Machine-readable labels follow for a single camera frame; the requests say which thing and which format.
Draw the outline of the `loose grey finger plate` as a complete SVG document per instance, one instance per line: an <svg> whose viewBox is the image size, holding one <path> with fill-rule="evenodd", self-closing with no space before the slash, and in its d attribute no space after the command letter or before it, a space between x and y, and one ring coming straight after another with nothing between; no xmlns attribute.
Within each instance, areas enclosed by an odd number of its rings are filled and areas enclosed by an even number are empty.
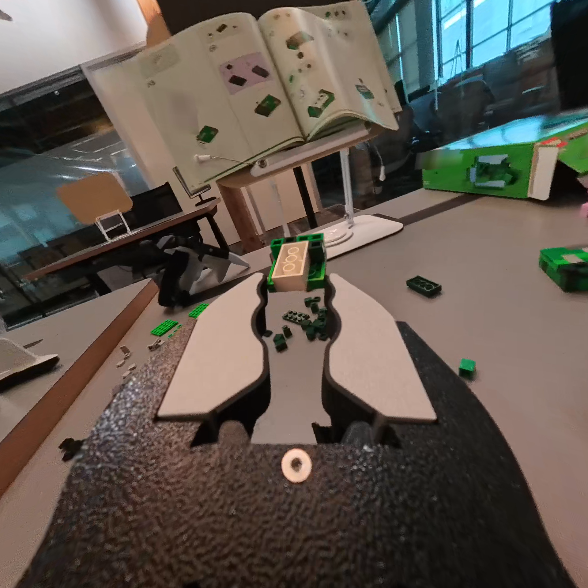
<svg viewBox="0 0 588 588"><path fill-rule="evenodd" d="M57 354L36 355L22 345L1 338L1 388L50 371L60 358Z"/></svg>

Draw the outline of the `small lego creeper head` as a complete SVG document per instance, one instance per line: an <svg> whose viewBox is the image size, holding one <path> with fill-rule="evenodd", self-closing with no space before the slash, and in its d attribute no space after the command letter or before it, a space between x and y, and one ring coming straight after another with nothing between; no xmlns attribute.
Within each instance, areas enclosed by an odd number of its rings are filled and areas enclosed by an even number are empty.
<svg viewBox="0 0 588 588"><path fill-rule="evenodd" d="M542 249L539 267L564 292L587 291L586 245Z"/></svg>

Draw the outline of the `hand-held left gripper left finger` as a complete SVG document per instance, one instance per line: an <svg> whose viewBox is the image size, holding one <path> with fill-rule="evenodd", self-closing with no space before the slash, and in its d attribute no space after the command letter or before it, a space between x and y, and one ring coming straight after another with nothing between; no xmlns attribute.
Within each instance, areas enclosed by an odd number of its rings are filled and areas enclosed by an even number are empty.
<svg viewBox="0 0 588 588"><path fill-rule="evenodd" d="M264 313L265 275L253 273L209 304L197 319L159 406L160 420L205 420L269 375L256 319Z"/></svg>

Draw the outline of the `pile of dark green lego pieces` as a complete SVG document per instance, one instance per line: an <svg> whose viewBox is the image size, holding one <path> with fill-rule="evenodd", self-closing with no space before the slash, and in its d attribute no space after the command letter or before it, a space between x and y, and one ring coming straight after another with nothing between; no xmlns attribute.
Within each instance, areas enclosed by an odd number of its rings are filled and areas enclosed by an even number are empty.
<svg viewBox="0 0 588 588"><path fill-rule="evenodd" d="M326 342L330 336L327 333L328 309L322 305L320 296L310 296L303 300L304 311L290 309L283 313L283 325L277 332L265 329L262 337L269 339L277 353L282 353L289 348L289 342L293 338L294 326L299 327L309 342Z"/></svg>

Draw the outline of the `white book stand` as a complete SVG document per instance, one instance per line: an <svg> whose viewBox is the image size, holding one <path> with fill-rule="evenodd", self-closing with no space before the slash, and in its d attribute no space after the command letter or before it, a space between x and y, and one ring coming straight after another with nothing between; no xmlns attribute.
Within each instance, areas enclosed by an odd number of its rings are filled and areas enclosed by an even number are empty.
<svg viewBox="0 0 588 588"><path fill-rule="evenodd" d="M329 260L351 252L362 246L392 236L403 229L396 220L360 215L354 217L352 187L350 181L349 148L378 136L383 128L358 122L317 141L297 148L282 151L262 160L262 163L248 166L216 180L219 193L231 216L239 238L247 253L262 247L242 190L261 180L275 180L280 173L293 171L306 211L306 217L313 231L324 234ZM319 229L314 216L313 204L308 195L302 165L338 153L341 160L345 217L331 227Z"/></svg>

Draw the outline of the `scattered light grey lego pieces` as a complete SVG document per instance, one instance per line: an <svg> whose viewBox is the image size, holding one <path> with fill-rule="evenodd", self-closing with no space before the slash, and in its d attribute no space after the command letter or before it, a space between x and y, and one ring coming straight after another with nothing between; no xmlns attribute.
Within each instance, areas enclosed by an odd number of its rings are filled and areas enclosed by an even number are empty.
<svg viewBox="0 0 588 588"><path fill-rule="evenodd" d="M121 345L119 350L122 354L122 358L115 364L117 369L126 369L127 371L133 371L136 369L136 362L142 357L154 354L164 344L161 338L157 338L154 341L149 342L138 350L134 350L127 345Z"/></svg>

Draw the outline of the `black office chair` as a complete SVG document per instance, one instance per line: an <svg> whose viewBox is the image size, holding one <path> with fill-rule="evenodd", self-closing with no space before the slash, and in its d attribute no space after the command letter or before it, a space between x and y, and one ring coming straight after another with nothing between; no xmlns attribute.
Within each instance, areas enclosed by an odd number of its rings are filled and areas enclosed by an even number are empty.
<svg viewBox="0 0 588 588"><path fill-rule="evenodd" d="M133 206L126 214L132 224L144 226L183 212L169 182L131 197Z"/></svg>

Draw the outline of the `black and white spare gripper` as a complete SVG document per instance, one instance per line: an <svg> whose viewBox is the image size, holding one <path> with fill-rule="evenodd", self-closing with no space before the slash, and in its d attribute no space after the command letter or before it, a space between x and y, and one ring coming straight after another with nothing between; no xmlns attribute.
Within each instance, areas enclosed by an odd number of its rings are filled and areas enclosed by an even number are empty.
<svg viewBox="0 0 588 588"><path fill-rule="evenodd" d="M186 306L193 284L205 269L210 269L217 281L222 282L231 265L250 267L237 254L208 245L200 237L168 235L162 237L156 245L165 254L171 255L159 285L158 304L165 308Z"/></svg>

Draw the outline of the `lego instruction book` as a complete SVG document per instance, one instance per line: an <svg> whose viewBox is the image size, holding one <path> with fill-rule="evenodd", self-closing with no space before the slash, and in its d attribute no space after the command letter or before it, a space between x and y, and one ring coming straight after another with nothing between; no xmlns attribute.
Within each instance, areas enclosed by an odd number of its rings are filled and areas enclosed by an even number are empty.
<svg viewBox="0 0 588 588"><path fill-rule="evenodd" d="M399 129L401 104L361 1L215 16L119 67L171 172L191 186L358 122Z"/></svg>

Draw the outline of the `pile of bright green lego pieces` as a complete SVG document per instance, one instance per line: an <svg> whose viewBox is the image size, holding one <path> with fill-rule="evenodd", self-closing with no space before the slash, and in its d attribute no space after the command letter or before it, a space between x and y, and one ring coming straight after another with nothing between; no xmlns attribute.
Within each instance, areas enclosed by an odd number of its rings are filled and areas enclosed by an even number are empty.
<svg viewBox="0 0 588 588"><path fill-rule="evenodd" d="M194 307L188 314L187 319L197 320L200 315L208 308L208 303L200 303ZM170 338L183 327L183 322L174 319L167 319L150 331L150 334L155 337Z"/></svg>

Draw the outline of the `cork board sign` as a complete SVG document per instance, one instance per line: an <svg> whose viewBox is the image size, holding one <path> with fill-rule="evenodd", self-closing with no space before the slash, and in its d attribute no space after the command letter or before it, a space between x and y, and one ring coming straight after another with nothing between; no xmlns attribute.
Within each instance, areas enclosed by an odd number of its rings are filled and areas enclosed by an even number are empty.
<svg viewBox="0 0 588 588"><path fill-rule="evenodd" d="M56 188L59 200L82 224L94 224L96 218L121 212L126 213L133 202L118 175L99 172Z"/></svg>

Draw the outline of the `clear acrylic stand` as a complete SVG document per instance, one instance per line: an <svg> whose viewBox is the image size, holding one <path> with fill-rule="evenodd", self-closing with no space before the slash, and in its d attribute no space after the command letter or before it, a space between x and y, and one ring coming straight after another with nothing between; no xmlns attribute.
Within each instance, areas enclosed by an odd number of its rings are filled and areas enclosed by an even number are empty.
<svg viewBox="0 0 588 588"><path fill-rule="evenodd" d="M120 239L130 233L129 225L119 210L97 217L95 225L107 242Z"/></svg>

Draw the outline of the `green and white lego assembly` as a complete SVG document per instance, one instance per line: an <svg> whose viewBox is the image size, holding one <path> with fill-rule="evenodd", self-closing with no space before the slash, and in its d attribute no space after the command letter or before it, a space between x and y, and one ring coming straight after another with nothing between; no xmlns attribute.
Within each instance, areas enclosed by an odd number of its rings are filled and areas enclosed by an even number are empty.
<svg viewBox="0 0 588 588"><path fill-rule="evenodd" d="M290 292L325 287L327 255L323 233L273 239L268 292Z"/></svg>

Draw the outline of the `wooden top office desk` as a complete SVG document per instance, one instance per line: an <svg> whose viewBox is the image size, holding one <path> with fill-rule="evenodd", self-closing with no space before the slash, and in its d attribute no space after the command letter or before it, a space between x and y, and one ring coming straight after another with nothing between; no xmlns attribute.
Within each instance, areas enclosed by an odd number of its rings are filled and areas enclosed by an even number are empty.
<svg viewBox="0 0 588 588"><path fill-rule="evenodd" d="M33 282L41 277L52 275L56 272L70 267L84 267L84 276L87 278L92 288L96 291L98 296L107 295L112 292L111 288L99 277L99 268L92 265L92 260L105 255L110 251L116 251L123 246L130 243L140 242L146 240L148 237L170 230L179 224L190 224L195 230L199 230L198 221L206 219L210 225L212 233L217 240L217 245L225 250L229 249L224 235L218 227L214 218L217 213L218 205L221 203L220 198L212 198L204 204L200 204L195 210L190 212L182 212L171 217L166 217L157 222L147 224L139 229L130 231L127 234L116 237L112 241L107 241L96 246L89 247L75 254L62 258L54 263L44 266L40 269L35 269L30 273L25 274L24 279L28 282Z"/></svg>

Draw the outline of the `green lego set box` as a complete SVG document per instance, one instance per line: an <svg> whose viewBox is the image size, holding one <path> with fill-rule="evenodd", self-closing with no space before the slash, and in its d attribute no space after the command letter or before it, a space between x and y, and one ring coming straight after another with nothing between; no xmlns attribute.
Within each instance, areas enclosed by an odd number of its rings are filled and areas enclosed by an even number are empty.
<svg viewBox="0 0 588 588"><path fill-rule="evenodd" d="M537 115L421 153L423 187L547 201L557 167L587 188L587 108Z"/></svg>

